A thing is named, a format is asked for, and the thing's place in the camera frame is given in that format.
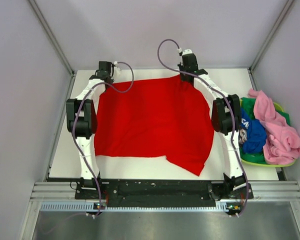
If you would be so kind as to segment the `red t shirt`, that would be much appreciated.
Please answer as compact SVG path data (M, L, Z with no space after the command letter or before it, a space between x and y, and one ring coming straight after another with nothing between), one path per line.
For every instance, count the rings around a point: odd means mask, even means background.
M179 75L116 83L100 95L96 120L97 156L165 156L199 176L213 146L209 104Z

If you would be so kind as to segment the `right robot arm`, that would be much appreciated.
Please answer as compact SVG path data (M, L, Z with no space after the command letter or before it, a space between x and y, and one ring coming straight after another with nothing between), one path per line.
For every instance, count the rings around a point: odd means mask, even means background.
M224 159L224 193L221 195L235 198L242 193L247 198L249 184L240 158L238 142L242 121L240 98L237 94L228 94L218 87L208 72L199 68L197 57L190 49L181 51L179 55L181 80L191 83L211 105L211 123L220 138Z

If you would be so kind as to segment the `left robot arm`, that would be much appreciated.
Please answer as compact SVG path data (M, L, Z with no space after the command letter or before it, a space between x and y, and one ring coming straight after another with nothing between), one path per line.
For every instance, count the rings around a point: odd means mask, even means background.
M113 83L114 64L100 61L98 69L89 77L87 86L74 98L66 101L66 127L78 149L80 160L79 187L92 198L99 198L104 191L98 183L100 170L96 163L94 137L97 131L97 101Z

